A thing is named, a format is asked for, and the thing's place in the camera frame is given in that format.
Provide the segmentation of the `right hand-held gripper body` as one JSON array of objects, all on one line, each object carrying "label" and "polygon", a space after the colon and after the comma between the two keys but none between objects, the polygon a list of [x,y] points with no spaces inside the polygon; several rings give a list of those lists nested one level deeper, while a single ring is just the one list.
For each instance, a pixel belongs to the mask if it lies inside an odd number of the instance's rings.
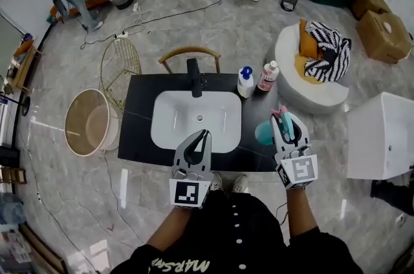
[{"label": "right hand-held gripper body", "polygon": [[276,172],[285,189],[305,188],[318,179],[318,158],[306,145],[276,159]]}]

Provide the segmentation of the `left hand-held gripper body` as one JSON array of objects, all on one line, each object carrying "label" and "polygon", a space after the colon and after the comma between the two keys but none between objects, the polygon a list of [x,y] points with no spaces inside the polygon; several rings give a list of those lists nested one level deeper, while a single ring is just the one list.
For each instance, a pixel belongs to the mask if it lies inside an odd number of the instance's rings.
[{"label": "left hand-held gripper body", "polygon": [[212,172],[186,172],[173,167],[169,179],[170,204],[175,207],[201,209],[213,180]]}]

